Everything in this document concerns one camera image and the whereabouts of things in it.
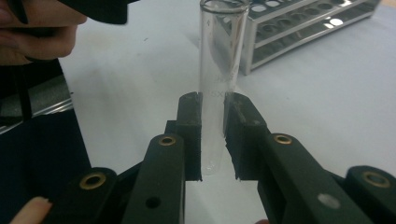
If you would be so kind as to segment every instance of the brass ring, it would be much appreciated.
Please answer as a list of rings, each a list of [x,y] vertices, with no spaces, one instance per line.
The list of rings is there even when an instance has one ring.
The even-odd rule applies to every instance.
[[[290,145],[292,142],[291,138],[284,134],[277,134],[274,136],[274,139],[276,142],[282,145]]]
[[[390,187],[389,180],[386,177],[384,177],[384,176],[382,176],[382,175],[380,175],[379,173],[376,173],[376,172],[372,172],[372,171],[364,172],[363,173],[363,179],[367,183],[369,183],[371,185],[374,185],[376,187],[379,187],[379,188],[387,189],[387,188]]]
[[[79,187],[82,189],[97,189],[106,182],[106,175],[102,172],[94,172],[82,177]]]
[[[159,141],[160,145],[165,147],[172,146],[175,142],[176,142],[176,138],[172,136],[164,136],[160,138]]]

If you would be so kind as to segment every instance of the black mechanical arm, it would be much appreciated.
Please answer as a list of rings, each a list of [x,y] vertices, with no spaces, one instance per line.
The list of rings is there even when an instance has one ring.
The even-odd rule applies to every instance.
[[[141,163],[120,175],[92,168],[77,177],[44,223],[184,223],[185,181],[202,180],[200,99],[180,98],[177,120],[151,140]],[[396,223],[392,175],[369,166],[334,175],[294,137],[270,133],[246,96],[230,94],[226,105],[235,177],[258,180],[271,224]]]

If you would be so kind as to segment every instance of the white tabletop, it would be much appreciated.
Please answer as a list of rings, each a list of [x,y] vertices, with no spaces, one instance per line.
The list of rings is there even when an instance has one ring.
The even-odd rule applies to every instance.
[[[124,26],[88,21],[61,60],[92,166],[120,173],[143,160],[149,140],[176,119],[178,98],[198,91],[199,1],[143,0]],[[396,9],[359,21],[240,75],[237,91],[272,132],[303,143],[344,176],[371,165],[396,175]],[[265,218],[256,182],[220,171],[187,184],[186,223]]]

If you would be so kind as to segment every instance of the test tube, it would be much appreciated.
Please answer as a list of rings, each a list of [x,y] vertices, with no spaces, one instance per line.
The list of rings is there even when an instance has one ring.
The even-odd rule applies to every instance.
[[[235,88],[248,1],[201,0],[200,6],[201,172],[213,175],[226,145],[228,106],[224,100]]]

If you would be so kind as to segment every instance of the metal test tube rack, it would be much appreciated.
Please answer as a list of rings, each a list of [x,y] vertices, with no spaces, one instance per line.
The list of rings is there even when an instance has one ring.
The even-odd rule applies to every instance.
[[[241,69],[253,69],[320,36],[372,16],[379,0],[250,0]]]

